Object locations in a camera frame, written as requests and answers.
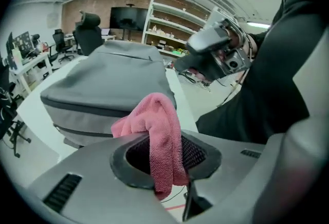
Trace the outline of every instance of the black jacket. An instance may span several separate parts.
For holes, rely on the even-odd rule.
[[[200,133],[236,141],[266,143],[309,116],[293,77],[316,47],[326,27],[314,0],[286,0],[264,33],[241,91],[199,118]]]

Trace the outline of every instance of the mesh opening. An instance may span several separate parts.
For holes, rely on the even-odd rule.
[[[181,137],[181,144],[185,170],[199,165],[206,159],[206,152],[184,136]],[[150,138],[147,137],[131,146],[126,152],[126,159],[131,166],[150,175]]]

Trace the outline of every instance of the television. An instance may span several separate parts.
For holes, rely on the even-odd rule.
[[[109,27],[111,29],[143,31],[147,14],[148,10],[143,8],[112,8]]]

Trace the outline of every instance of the white floor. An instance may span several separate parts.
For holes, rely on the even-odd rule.
[[[57,60],[53,62],[53,68],[60,68],[67,62],[65,60],[60,64]],[[183,76],[179,76],[179,80],[191,107],[194,121],[197,121],[201,115],[221,104],[232,89],[231,86],[222,88],[216,83],[213,83],[209,88],[200,87],[192,84]],[[21,155],[20,158],[15,157],[13,150],[5,145],[6,142],[9,146],[12,146],[8,136],[3,141],[0,141],[0,161],[3,163],[12,181],[23,187],[28,187],[36,178],[56,165],[58,155],[33,135],[28,128],[23,135],[31,138],[32,142],[29,144],[20,139],[17,143],[17,151]],[[186,192],[186,188],[183,189],[179,196],[171,198],[181,190],[181,186],[174,186],[172,194],[165,199],[165,201],[170,200],[162,204],[179,221],[181,221],[184,210],[185,199],[183,194]]]

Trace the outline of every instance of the vent grille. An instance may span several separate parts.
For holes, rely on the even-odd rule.
[[[67,174],[46,199],[44,199],[44,203],[54,211],[60,213],[81,179],[82,177],[80,176]]]
[[[234,9],[232,9],[226,2],[224,2],[222,0],[211,0],[211,1],[215,2],[216,4],[218,4],[218,6],[224,8],[231,15],[235,15]]]
[[[241,151],[241,154],[243,154],[245,156],[253,157],[253,158],[259,158],[262,153],[244,149],[243,151]]]

